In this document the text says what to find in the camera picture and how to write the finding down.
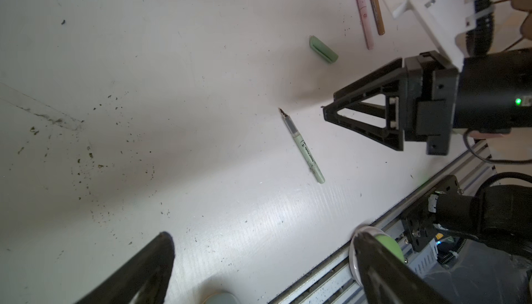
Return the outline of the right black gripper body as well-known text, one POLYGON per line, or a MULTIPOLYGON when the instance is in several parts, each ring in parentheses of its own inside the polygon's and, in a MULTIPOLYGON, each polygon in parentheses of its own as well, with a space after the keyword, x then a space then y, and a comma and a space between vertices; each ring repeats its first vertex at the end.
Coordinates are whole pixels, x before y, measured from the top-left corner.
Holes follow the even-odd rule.
POLYGON ((423 141, 429 155, 446 155, 454 129, 508 134, 531 126, 531 51, 474 56, 457 69, 438 53, 418 58, 421 77, 409 77, 407 141, 423 141))

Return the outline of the green pen cap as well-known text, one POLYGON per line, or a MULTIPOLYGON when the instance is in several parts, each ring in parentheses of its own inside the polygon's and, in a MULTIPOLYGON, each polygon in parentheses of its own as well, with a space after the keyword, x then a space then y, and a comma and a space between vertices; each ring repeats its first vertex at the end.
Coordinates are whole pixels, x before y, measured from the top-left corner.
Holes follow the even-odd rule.
POLYGON ((335 63, 339 56, 327 45, 325 45, 319 38, 314 35, 309 39, 310 48, 322 57, 327 63, 335 63))

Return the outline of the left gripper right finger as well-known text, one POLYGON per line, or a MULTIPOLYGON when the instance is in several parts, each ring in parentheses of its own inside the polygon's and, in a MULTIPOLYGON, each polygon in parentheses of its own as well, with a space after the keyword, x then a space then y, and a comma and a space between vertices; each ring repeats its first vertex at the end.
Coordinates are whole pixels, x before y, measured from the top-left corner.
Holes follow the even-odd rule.
POLYGON ((449 302, 371 234, 357 234, 353 244, 368 303, 449 302))

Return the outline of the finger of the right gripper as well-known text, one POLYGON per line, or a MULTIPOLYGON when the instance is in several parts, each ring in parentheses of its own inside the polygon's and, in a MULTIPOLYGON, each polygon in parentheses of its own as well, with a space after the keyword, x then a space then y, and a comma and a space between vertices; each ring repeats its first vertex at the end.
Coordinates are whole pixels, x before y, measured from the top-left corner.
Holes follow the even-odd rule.
POLYGON ((351 92, 323 108, 324 120, 358 133, 395 151, 403 151, 404 133, 399 128, 399 104, 397 96, 383 93, 351 92), (364 121, 341 115, 342 110, 383 119, 385 125, 378 127, 364 121))
POLYGON ((403 59, 397 58, 383 67, 351 83, 333 94, 332 112, 349 109, 378 118, 387 118, 389 98, 401 95, 402 81, 406 77, 403 59), (384 105, 367 103, 382 94, 384 105))

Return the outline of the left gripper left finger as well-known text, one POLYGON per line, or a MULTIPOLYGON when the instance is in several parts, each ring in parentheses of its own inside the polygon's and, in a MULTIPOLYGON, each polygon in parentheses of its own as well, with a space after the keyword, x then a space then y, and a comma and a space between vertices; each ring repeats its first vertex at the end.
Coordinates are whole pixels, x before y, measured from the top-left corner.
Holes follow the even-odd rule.
POLYGON ((161 232, 79 303, 163 303, 170 283, 175 246, 161 232))

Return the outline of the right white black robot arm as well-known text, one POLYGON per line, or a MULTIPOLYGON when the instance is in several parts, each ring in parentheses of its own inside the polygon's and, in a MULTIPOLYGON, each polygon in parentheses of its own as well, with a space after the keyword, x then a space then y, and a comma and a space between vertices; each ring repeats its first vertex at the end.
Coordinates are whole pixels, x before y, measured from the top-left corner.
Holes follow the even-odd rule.
MULTIPOLYGON (((423 142, 429 155, 447 154, 453 131, 468 143, 531 127, 531 50, 490 50, 495 0, 356 0, 369 49, 371 27, 385 32, 381 2, 394 16, 413 11, 438 50, 398 58, 335 92, 324 108, 327 122, 396 151, 423 142)), ((530 258, 531 189, 495 187, 501 179, 531 181, 503 172, 461 197, 457 181, 448 179, 415 202, 400 218, 413 250, 439 244, 442 233, 454 240, 439 255, 442 264, 467 240, 530 258)))

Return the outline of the pink pen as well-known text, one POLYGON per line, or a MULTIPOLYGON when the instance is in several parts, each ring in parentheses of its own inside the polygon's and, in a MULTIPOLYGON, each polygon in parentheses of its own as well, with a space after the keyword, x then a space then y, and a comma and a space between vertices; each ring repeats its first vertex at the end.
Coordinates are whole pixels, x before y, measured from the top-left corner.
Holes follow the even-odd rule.
POLYGON ((365 38, 365 42, 367 45, 367 49, 372 50, 374 48, 374 39, 371 33, 371 24, 369 21, 367 2, 366 0, 356 0, 356 1, 357 1, 357 8, 360 14, 360 20, 362 23, 362 29, 364 31, 364 38, 365 38))

